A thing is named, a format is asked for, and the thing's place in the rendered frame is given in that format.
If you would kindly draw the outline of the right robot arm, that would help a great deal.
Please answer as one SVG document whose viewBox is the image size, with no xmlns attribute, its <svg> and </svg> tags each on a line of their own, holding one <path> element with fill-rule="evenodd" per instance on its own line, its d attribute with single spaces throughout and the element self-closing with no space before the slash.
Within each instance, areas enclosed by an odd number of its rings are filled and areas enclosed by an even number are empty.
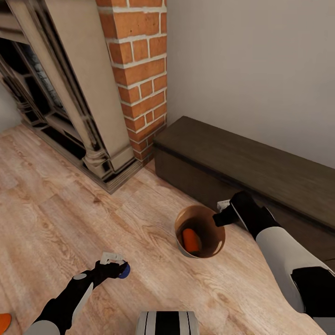
<svg viewBox="0 0 335 335">
<path fill-rule="evenodd" d="M 335 273 L 307 251 L 260 208 L 247 192 L 217 202 L 213 215 L 217 227 L 241 219 L 256 241 L 287 302 L 298 313 L 308 314 L 327 335 L 335 335 Z"/>
</svg>

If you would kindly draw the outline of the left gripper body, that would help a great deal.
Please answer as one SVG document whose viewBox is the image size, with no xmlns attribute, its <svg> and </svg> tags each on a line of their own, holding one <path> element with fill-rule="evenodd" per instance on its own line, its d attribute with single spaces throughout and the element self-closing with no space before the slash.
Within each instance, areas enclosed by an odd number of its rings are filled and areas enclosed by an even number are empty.
<svg viewBox="0 0 335 335">
<path fill-rule="evenodd" d="M 102 265 L 100 261 L 95 263 L 95 269 L 98 269 L 102 273 L 102 280 L 103 282 L 107 278 L 118 278 L 119 273 L 119 263 L 111 262 L 110 264 Z"/>
</svg>

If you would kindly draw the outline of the trash can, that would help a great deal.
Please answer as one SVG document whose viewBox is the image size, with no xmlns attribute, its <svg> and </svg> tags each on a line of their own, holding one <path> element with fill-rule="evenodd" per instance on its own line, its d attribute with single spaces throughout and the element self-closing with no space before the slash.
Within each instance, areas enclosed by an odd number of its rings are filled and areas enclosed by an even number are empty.
<svg viewBox="0 0 335 335">
<path fill-rule="evenodd" d="M 179 212 L 174 224 L 174 232 L 180 252 L 188 258 L 209 259 L 219 254 L 226 240 L 224 226 L 217 227 L 213 219 L 216 212 L 202 205 L 192 205 Z M 182 231 L 194 230 L 198 255 L 187 253 L 182 239 Z"/>
</svg>

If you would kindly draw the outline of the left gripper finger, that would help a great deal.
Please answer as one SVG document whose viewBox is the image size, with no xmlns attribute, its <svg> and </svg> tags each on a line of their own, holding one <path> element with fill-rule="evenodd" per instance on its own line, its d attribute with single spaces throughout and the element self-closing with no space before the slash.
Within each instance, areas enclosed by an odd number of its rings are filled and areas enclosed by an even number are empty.
<svg viewBox="0 0 335 335">
<path fill-rule="evenodd" d="M 123 271 L 125 270 L 125 268 L 127 267 L 128 262 L 122 264 L 121 266 L 119 266 L 119 273 L 118 276 L 120 275 L 120 273 L 123 273 Z"/>
</svg>

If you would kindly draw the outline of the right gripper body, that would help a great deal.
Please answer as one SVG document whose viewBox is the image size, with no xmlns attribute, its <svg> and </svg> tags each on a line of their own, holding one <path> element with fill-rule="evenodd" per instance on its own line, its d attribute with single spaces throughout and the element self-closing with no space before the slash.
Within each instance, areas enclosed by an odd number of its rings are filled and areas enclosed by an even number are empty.
<svg viewBox="0 0 335 335">
<path fill-rule="evenodd" d="M 217 227 L 225 226 L 225 225 L 230 225 L 232 223 L 237 223 L 239 221 L 238 219 L 232 219 L 226 212 L 226 209 L 228 206 L 221 212 L 221 213 L 216 213 L 213 215 L 213 219 L 215 221 L 215 224 Z"/>
</svg>

